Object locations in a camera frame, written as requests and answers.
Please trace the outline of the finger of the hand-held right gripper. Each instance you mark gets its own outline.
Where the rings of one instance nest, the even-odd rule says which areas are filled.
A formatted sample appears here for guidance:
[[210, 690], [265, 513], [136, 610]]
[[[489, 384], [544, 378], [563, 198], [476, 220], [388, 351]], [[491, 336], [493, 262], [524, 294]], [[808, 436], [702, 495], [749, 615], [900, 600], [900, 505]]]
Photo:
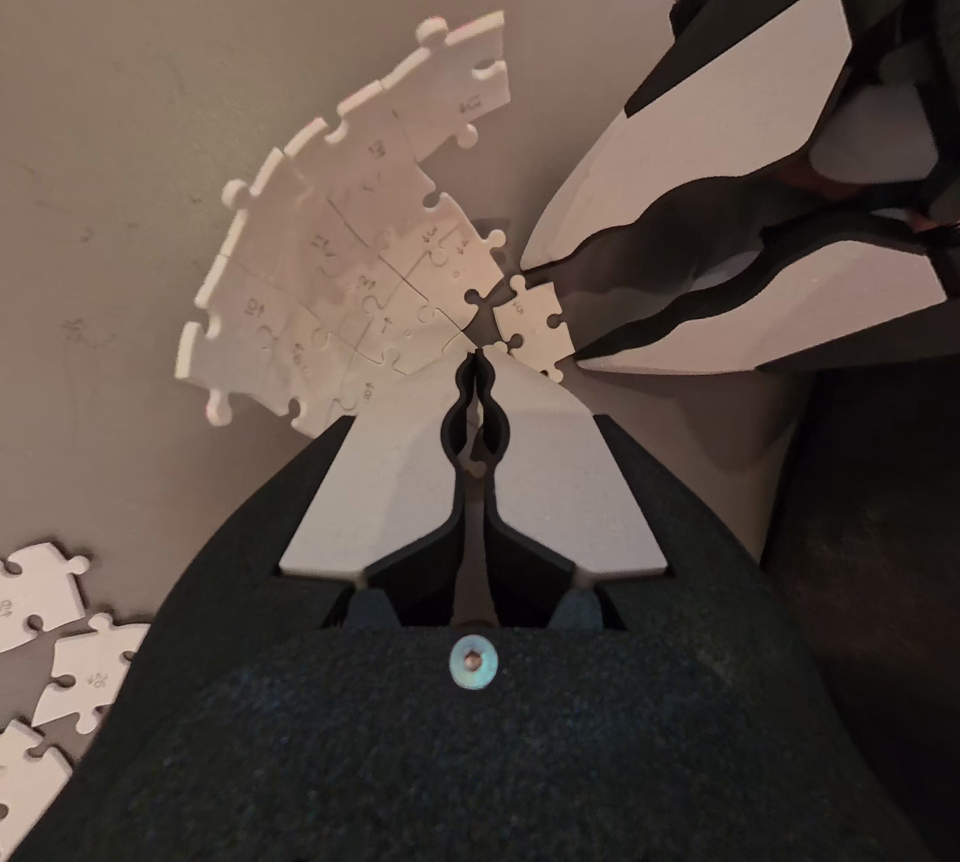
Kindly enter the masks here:
[[745, 373], [947, 301], [947, 270], [935, 258], [947, 245], [903, 220], [829, 211], [764, 236], [738, 274], [579, 347], [578, 366], [629, 375]]
[[[853, 48], [842, 0], [798, 0], [675, 87], [619, 111], [536, 223], [524, 271], [629, 226], [694, 181], [746, 177], [816, 135]], [[920, 90], [871, 85], [826, 118], [813, 169], [853, 185], [915, 182], [938, 161]]]

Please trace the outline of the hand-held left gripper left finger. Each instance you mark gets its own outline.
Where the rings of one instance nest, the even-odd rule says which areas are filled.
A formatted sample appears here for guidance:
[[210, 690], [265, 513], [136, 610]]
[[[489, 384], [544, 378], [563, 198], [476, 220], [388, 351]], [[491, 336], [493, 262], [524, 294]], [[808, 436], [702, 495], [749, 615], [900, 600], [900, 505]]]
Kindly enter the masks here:
[[443, 356], [354, 418], [279, 561], [283, 575], [381, 590], [407, 625], [450, 621], [475, 369], [473, 353]]

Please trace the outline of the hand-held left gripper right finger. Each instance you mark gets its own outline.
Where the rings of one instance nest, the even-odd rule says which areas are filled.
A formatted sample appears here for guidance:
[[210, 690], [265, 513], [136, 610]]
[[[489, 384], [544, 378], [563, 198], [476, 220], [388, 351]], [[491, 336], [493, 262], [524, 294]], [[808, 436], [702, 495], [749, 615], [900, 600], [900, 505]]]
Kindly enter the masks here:
[[546, 626], [568, 592], [656, 578], [667, 558], [598, 418], [500, 348], [476, 354], [488, 454], [484, 551], [502, 626]]

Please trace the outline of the single white puzzle piece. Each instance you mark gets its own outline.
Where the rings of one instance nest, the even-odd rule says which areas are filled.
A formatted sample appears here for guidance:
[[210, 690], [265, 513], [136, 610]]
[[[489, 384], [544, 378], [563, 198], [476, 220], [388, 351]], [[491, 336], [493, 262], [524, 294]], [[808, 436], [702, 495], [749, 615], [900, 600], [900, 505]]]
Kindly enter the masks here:
[[524, 275], [518, 273], [510, 278], [509, 285], [513, 298], [492, 309], [503, 343], [519, 336], [521, 344], [510, 352], [512, 357], [561, 383], [563, 372], [557, 364], [574, 353], [574, 345], [553, 284], [528, 288]]

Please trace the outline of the curved assembled puzzle section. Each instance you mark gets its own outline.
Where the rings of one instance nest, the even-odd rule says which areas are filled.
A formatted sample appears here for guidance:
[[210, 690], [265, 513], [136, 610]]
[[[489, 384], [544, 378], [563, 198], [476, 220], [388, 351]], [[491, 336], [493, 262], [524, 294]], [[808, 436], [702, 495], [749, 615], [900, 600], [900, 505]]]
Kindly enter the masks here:
[[389, 74], [272, 148], [252, 181], [224, 185], [232, 221], [195, 298], [174, 376], [207, 391], [214, 426], [232, 397], [314, 438], [445, 355], [465, 355], [479, 305], [503, 280], [503, 231], [481, 235], [423, 164], [510, 102], [502, 10], [415, 29]]

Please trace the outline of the pile of white puzzle pieces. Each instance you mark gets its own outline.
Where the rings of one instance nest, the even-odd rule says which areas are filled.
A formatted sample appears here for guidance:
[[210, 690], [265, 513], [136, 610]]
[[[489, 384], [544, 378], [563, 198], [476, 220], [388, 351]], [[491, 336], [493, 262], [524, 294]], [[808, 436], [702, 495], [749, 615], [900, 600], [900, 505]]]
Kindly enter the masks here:
[[78, 739], [95, 735], [150, 629], [90, 608], [81, 583], [90, 567], [90, 558], [52, 541], [2, 556], [2, 693], [15, 675], [8, 656], [38, 642], [50, 664], [35, 702], [2, 721], [2, 860], [11, 859], [74, 772], [71, 755], [44, 730], [71, 722]]

